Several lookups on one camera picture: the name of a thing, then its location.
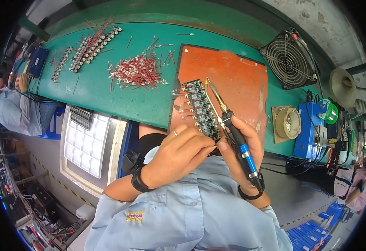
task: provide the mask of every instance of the soldering iron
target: soldering iron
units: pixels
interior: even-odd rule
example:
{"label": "soldering iron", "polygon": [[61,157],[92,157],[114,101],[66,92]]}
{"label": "soldering iron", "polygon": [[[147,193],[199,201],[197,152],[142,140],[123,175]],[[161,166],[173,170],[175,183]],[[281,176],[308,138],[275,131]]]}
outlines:
{"label": "soldering iron", "polygon": [[[219,103],[219,107],[221,108],[221,111],[222,111],[222,117],[219,117],[210,97],[208,96],[208,93],[207,93],[208,83]],[[236,154],[236,158],[239,161],[239,163],[243,169],[243,172],[246,175],[246,178],[260,192],[263,192],[264,185],[262,184],[263,181],[260,179],[261,174],[259,174],[256,169],[256,165],[254,164],[254,160],[251,157],[249,147],[247,146],[247,143],[246,143],[246,139],[245,139],[244,135],[240,132],[240,130],[232,124],[231,117],[234,114],[230,109],[228,109],[228,107],[222,100],[221,96],[219,95],[218,91],[216,90],[215,85],[213,83],[211,83],[209,78],[207,78],[207,81],[205,82],[205,93],[206,93],[208,101],[210,102],[210,105],[212,106],[213,110],[215,111],[215,115],[217,117],[218,124],[221,126],[222,130],[224,131],[224,134],[225,134],[227,140],[231,143],[233,151]]]}

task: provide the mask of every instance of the fan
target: fan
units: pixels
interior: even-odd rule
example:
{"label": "fan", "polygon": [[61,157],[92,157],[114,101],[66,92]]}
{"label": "fan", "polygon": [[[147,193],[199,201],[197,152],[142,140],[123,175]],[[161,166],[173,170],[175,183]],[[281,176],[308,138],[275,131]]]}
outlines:
{"label": "fan", "polygon": [[305,41],[294,28],[280,32],[259,49],[284,89],[316,83],[320,71]]}

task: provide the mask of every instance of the fan grill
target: fan grill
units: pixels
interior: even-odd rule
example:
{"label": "fan grill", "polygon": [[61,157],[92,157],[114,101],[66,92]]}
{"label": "fan grill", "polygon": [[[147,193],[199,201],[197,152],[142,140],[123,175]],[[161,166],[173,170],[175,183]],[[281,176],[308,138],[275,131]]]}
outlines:
{"label": "fan grill", "polygon": [[311,69],[303,54],[287,37],[278,38],[270,43],[266,51],[266,58],[272,71],[285,85],[301,87],[310,76]]}

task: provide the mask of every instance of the teal table surface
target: teal table surface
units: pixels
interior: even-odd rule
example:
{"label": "teal table surface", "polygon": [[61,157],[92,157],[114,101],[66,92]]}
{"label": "teal table surface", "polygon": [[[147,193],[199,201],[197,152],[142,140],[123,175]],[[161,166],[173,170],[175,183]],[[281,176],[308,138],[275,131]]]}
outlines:
{"label": "teal table surface", "polygon": [[[169,84],[159,84],[159,92],[154,89],[147,91],[144,88],[131,91],[133,87],[121,90],[117,84],[115,84],[115,88],[111,92],[111,79],[107,69],[109,61],[117,64],[120,60],[140,55],[152,43],[155,35],[157,38],[159,37],[156,44],[173,44],[172,46],[162,46],[155,49],[157,57],[160,58],[162,54],[162,61],[164,61],[171,50],[172,52],[176,51],[174,59],[177,63],[180,45],[184,43],[219,50],[229,50],[265,64],[264,59],[255,48],[209,31],[163,23],[121,23],[118,26],[123,30],[102,49],[102,51],[111,49],[110,51],[100,53],[90,64],[84,63],[78,73],[70,72],[68,68],[71,63],[67,63],[60,72],[57,83],[53,83],[51,80],[54,68],[49,63],[53,58],[55,50],[65,49],[69,46],[75,48],[76,42],[81,40],[81,36],[86,37],[87,33],[92,34],[93,31],[92,29],[77,31],[46,43],[44,48],[50,50],[48,60],[46,60],[40,79],[31,81],[31,92],[60,102],[139,121],[156,127],[167,128],[171,105],[171,90],[173,89],[177,66],[170,61],[169,66],[161,67],[161,77]],[[176,33],[194,33],[195,35],[177,35]],[[299,103],[305,101],[307,89],[317,93],[312,86],[285,91],[281,88],[278,79],[268,66],[267,72],[268,98],[265,110],[270,116],[272,115],[271,107],[274,106],[291,105],[294,108],[298,108]],[[266,130],[265,151],[293,156],[294,144],[295,140],[275,144],[273,134]]]}

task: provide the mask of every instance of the orange silicone mat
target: orange silicone mat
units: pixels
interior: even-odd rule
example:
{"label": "orange silicone mat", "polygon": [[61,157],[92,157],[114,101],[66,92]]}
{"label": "orange silicone mat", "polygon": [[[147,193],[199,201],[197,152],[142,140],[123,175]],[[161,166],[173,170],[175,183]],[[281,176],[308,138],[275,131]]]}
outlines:
{"label": "orange silicone mat", "polygon": [[[266,115],[265,101],[268,95],[267,68],[258,62],[238,56],[227,50],[183,45],[180,48],[178,79],[180,83],[187,83],[200,79],[206,81],[208,77],[216,86],[222,99],[235,116],[243,119],[259,132],[264,143]],[[208,95],[221,116],[218,102],[210,88]],[[191,106],[186,102],[184,94],[177,95],[173,103],[170,128],[173,130],[182,123],[196,127],[196,120],[192,118]]]}

